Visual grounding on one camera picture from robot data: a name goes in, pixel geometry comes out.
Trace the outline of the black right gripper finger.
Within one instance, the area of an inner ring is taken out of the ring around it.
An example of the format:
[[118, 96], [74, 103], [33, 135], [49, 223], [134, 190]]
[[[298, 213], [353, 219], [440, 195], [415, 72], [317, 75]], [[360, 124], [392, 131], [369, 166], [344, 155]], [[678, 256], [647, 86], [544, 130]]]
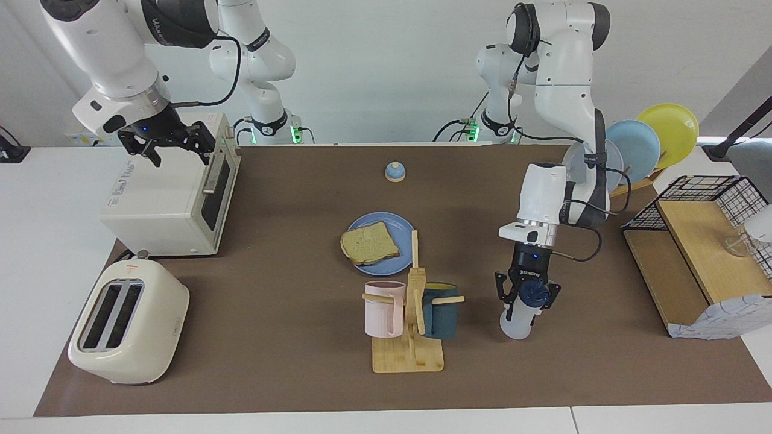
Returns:
[[142, 156], [157, 168], [162, 165], [162, 157], [157, 153], [152, 140], [140, 143], [135, 137], [120, 137], [119, 141], [130, 156]]
[[216, 140], [204, 122], [195, 122], [184, 129], [184, 149], [198, 154], [202, 164], [210, 164], [210, 154], [215, 150]]

